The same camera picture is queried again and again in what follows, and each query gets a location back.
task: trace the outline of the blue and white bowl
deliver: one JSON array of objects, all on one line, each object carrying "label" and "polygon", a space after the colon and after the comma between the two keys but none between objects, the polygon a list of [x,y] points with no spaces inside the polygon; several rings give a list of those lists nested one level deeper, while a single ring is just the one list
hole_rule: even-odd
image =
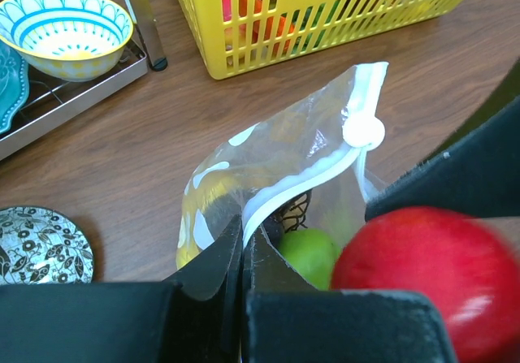
[{"label": "blue and white bowl", "polygon": [[0,40],[36,69],[68,81],[108,72],[133,34],[130,15],[111,0],[4,0]]}]

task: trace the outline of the wood grain surface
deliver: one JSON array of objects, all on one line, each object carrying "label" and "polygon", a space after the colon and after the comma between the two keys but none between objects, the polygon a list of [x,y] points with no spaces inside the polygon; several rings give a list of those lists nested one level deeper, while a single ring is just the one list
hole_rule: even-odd
[{"label": "wood grain surface", "polygon": [[[520,55],[518,0],[465,0],[440,19],[215,81],[177,0],[151,2],[168,69],[0,162],[0,207],[42,205],[71,217],[93,245],[96,280],[173,273],[181,199],[197,164],[348,67],[390,62],[378,109],[388,135],[369,168],[392,182],[462,123]],[[520,234],[516,221],[503,226]]]}]

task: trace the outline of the apple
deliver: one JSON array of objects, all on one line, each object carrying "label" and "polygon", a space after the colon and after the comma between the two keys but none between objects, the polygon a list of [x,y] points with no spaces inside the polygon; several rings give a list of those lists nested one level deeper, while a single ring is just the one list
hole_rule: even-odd
[{"label": "apple", "polygon": [[331,287],[421,292],[461,363],[519,361],[511,354],[520,344],[520,264],[496,232],[464,214],[411,207],[369,221],[344,248]]},{"label": "apple", "polygon": [[222,0],[222,17],[225,22],[231,20],[231,0]]},{"label": "apple", "polygon": [[309,283],[328,290],[340,247],[318,229],[290,231],[282,238],[279,253]]}]

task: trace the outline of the yellow bowl rim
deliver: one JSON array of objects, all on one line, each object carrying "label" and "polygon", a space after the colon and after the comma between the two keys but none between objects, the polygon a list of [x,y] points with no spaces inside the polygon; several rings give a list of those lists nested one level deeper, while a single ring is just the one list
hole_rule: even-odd
[{"label": "yellow bowl rim", "polygon": [[[7,2],[8,0],[2,0],[0,2],[0,7],[3,5],[4,2]],[[118,46],[116,46],[114,49],[108,51],[108,52],[105,52],[105,53],[102,53],[102,54],[96,54],[96,55],[93,55],[92,57],[90,56],[80,56],[78,58],[62,58],[60,56],[52,56],[52,55],[40,55],[38,52],[33,52],[31,50],[26,50],[24,48],[20,48],[19,46],[17,46],[16,44],[13,44],[12,42],[10,42],[9,40],[7,40],[3,35],[0,34],[0,41],[3,42],[4,44],[10,46],[11,48],[13,48],[14,50],[17,50],[19,52],[22,52],[22,53],[25,53],[25,54],[28,54],[29,56],[32,56],[32,57],[37,57],[37,58],[44,58],[44,59],[47,59],[47,60],[58,60],[58,61],[64,61],[64,62],[72,62],[72,61],[85,61],[85,60],[92,60],[92,59],[95,59],[95,58],[101,58],[101,57],[104,57],[104,56],[107,56],[109,54],[112,54],[114,52],[117,52],[118,50],[120,50],[121,48],[123,48],[129,41],[130,39],[132,38],[132,35],[133,35],[133,31],[134,31],[134,25],[133,25],[133,21],[132,21],[132,17],[128,14],[128,12],[122,8],[118,3],[114,2],[113,0],[105,0],[109,3],[112,3],[112,4],[115,4],[116,6],[118,6],[121,11],[128,17],[128,20],[130,21],[130,32],[127,36],[127,38],[121,43],[119,44]]]}]

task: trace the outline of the clear plastic bag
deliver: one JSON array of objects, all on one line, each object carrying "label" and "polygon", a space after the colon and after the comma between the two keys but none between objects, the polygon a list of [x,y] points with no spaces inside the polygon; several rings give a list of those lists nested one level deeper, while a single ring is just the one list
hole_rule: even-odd
[{"label": "clear plastic bag", "polygon": [[375,109],[387,67],[348,69],[206,158],[184,190],[177,266],[210,246],[235,214],[242,215],[247,245],[291,200],[285,230],[316,227],[345,245],[364,223],[366,201],[377,194],[365,162],[384,138]]}]

